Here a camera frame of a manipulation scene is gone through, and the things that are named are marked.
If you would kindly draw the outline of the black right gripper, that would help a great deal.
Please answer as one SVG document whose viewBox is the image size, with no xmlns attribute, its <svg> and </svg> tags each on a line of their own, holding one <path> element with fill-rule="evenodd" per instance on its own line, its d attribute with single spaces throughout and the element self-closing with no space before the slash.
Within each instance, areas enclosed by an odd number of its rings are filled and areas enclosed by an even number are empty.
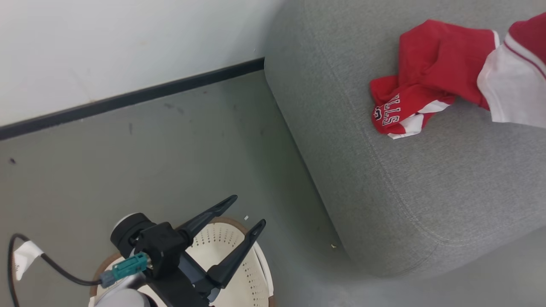
<svg viewBox="0 0 546 307">
<path fill-rule="evenodd" d="M 146 253 L 151 260 L 151 267 L 145 272 L 146 283 L 167 307 L 209 307 L 209 295 L 217 295 L 219 291 L 206 276 L 217 287 L 226 288 L 251 251 L 267 225 L 265 219 L 248 230 L 243 241 L 207 273 L 186 252 L 199 231 L 215 217 L 222 216 L 237 198 L 237 195 L 229 196 L 186 221 L 176 231 L 168 222 L 163 222 L 139 232 L 135 252 Z"/>
</svg>

